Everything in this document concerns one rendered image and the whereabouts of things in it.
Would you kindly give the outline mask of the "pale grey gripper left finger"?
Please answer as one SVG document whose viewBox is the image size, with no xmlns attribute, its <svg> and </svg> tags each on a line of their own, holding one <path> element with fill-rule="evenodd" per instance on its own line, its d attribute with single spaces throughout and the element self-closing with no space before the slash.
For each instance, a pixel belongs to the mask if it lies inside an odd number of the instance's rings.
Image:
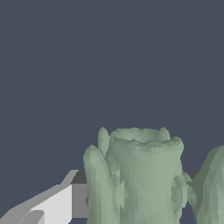
<svg viewBox="0 0 224 224">
<path fill-rule="evenodd" d="M 52 188 L 10 209 L 0 224 L 68 224 L 88 217 L 88 185 L 84 170 L 71 170 Z"/>
</svg>

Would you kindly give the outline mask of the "pale green sculpted object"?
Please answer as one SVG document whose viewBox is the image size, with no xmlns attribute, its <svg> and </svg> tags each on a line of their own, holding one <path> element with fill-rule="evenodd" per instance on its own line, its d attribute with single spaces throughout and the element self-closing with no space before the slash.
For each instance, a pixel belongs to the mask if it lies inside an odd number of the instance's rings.
<svg viewBox="0 0 224 224">
<path fill-rule="evenodd" d="M 180 224 L 186 205 L 197 224 L 224 224 L 224 145 L 193 179 L 182 170 L 183 150 L 166 128 L 100 128 L 83 156 L 87 224 Z"/>
</svg>

